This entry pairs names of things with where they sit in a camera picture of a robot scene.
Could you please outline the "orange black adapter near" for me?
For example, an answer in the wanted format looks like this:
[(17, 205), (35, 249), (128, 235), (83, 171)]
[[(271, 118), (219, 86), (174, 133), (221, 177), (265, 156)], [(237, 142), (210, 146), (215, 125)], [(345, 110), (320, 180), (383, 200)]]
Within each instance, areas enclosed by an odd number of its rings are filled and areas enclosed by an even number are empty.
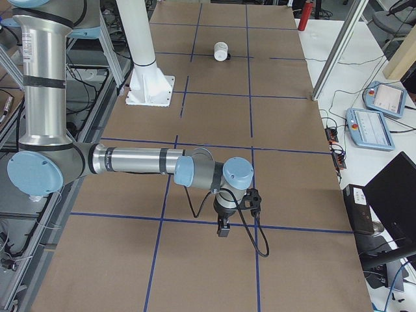
[(345, 156), (343, 154), (333, 152), (331, 156), (336, 170), (346, 169)]

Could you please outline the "orange black adapter far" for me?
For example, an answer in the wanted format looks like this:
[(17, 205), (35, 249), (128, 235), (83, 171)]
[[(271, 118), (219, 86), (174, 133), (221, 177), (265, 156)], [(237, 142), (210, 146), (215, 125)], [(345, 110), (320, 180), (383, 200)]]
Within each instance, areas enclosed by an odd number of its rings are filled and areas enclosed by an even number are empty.
[(327, 140), (330, 144), (339, 142), (338, 136), (337, 136), (338, 132), (337, 132), (336, 127), (327, 127), (327, 128), (325, 128), (325, 134), (326, 134)]

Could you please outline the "white smiley face mug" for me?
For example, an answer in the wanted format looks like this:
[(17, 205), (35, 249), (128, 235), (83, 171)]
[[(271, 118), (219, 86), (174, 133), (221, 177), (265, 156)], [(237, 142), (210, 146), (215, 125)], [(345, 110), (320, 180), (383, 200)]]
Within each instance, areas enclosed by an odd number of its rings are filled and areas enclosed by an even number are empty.
[(218, 62), (223, 62), (229, 60), (229, 47), (225, 42), (217, 42), (214, 45), (214, 59)]

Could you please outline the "far blue teach pendant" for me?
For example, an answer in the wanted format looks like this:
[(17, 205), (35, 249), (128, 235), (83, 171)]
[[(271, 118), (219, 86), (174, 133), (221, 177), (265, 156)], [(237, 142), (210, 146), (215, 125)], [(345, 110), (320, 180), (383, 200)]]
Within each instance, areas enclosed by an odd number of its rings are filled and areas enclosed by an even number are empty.
[(363, 101), (368, 109), (380, 111), (386, 116), (403, 117), (407, 92), (391, 83), (373, 81), (363, 91)]

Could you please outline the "black desktop computer box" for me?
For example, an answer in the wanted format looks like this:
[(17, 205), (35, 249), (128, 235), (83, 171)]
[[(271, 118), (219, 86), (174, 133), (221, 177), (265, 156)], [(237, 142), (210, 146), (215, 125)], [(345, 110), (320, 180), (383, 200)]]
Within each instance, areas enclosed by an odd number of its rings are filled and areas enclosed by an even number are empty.
[(343, 189), (343, 199), (354, 233), (372, 235), (374, 228), (371, 211), (363, 193), (363, 187), (353, 184), (347, 185)]

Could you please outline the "near blue teach pendant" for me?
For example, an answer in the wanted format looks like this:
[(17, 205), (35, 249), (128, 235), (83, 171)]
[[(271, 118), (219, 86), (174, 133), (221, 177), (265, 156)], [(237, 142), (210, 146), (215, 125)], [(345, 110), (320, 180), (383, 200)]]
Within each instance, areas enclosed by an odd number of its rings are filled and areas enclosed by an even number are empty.
[(393, 151), (395, 145), (381, 112), (349, 108), (346, 121), (355, 145), (373, 150)]

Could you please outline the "black computer monitor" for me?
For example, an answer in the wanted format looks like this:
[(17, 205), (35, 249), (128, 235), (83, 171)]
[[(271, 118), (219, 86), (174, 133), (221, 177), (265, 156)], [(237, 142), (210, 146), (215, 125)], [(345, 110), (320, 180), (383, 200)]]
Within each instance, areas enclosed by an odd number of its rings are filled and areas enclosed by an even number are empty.
[(401, 151), (363, 188), (367, 203), (398, 248), (363, 257), (364, 269), (415, 257), (415, 163)]

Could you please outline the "aluminium frame post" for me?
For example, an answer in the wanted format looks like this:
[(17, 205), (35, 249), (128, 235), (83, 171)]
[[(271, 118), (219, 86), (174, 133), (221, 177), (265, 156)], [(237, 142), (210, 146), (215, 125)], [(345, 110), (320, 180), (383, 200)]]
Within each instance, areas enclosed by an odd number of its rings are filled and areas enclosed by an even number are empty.
[(325, 65), (318, 77), (317, 83), (313, 89), (311, 99), (316, 101), (321, 95), (325, 84), (328, 82), (331, 72), (335, 65), (338, 63), (341, 55), (345, 51), (354, 29), (365, 9), (369, 0), (356, 0), (352, 3), (352, 6), (347, 14), (347, 17), (339, 31), (337, 38), (335, 39), (334, 45), (330, 51), (330, 54), (325, 62)]

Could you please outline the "red cylindrical bottle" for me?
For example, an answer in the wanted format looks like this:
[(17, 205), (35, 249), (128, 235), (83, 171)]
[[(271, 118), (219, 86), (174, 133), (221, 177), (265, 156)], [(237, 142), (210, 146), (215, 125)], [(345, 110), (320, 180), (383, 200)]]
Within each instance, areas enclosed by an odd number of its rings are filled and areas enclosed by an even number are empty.
[(302, 15), (300, 17), (300, 21), (298, 24), (298, 30), (304, 31), (306, 29), (306, 25), (308, 23), (309, 17), (311, 15), (311, 11), (313, 9), (314, 2), (312, 0), (305, 1), (302, 7)]

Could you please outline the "brown paper table cover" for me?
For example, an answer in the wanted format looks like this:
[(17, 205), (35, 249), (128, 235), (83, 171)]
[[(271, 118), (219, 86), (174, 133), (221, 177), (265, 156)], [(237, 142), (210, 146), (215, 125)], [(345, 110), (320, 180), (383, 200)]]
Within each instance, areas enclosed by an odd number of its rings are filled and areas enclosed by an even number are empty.
[[(177, 77), (167, 108), (119, 99), (106, 146), (177, 148), (207, 164), (253, 164), (259, 257), (238, 215), (226, 238), (205, 190), (166, 175), (88, 176), (33, 311), (370, 311), (367, 284), (291, 11), (162, 2), (159, 65)], [(225, 42), (229, 60), (214, 58)]]

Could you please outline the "blue teach pendant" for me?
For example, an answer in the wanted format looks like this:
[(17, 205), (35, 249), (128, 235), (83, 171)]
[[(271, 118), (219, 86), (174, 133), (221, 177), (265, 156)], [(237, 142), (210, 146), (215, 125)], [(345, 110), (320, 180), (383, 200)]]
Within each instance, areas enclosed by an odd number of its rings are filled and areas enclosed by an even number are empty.
[(386, 116), (403, 117), (407, 92), (391, 83), (373, 81), (363, 91), (363, 101), (368, 109), (380, 111)]
[(395, 145), (381, 112), (349, 108), (346, 121), (355, 145), (373, 150), (393, 151)]

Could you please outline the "white pedestal column with base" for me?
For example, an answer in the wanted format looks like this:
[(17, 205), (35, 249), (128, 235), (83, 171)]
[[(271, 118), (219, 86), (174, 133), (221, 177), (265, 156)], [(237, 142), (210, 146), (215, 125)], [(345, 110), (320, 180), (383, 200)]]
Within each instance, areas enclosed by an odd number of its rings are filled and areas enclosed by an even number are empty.
[(134, 66), (126, 103), (167, 107), (175, 77), (164, 75), (157, 65), (145, 2), (118, 1), (117, 4)]

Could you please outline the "orange black adapter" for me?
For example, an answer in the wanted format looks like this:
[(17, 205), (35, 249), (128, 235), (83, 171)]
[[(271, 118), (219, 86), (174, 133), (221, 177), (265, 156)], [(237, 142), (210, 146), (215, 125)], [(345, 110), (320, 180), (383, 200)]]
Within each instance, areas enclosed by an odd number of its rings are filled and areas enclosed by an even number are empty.
[(325, 134), (326, 134), (327, 140), (330, 144), (339, 142), (338, 136), (337, 136), (338, 132), (337, 132), (336, 127), (327, 127), (327, 128), (325, 128)]
[(333, 152), (331, 156), (336, 170), (346, 169), (345, 156), (343, 154)]

